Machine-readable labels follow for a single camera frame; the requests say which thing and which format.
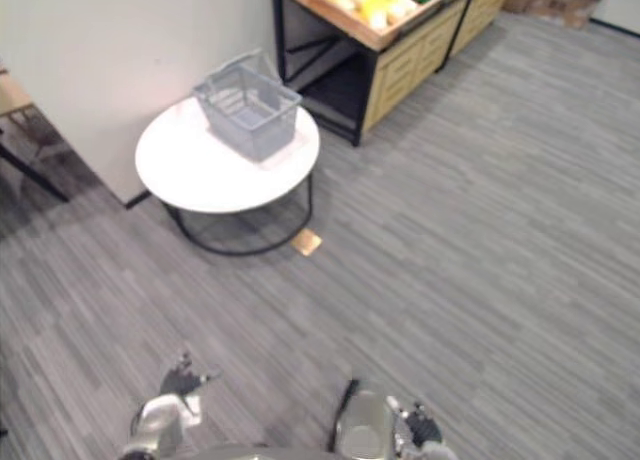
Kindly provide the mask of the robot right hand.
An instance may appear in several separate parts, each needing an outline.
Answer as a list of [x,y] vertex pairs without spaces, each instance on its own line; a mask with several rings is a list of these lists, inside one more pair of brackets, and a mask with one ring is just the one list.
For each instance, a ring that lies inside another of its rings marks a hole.
[[405,409],[394,396],[386,403],[393,414],[394,452],[398,459],[440,459],[444,446],[439,425],[426,406],[415,401],[412,409]]

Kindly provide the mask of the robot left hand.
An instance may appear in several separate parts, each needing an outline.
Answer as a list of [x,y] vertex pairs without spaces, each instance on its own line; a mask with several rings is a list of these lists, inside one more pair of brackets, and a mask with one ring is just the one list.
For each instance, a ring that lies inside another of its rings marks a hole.
[[217,370],[214,373],[194,373],[191,370],[192,363],[190,352],[184,351],[177,363],[163,376],[159,394],[175,394],[186,397],[222,375],[221,370]]

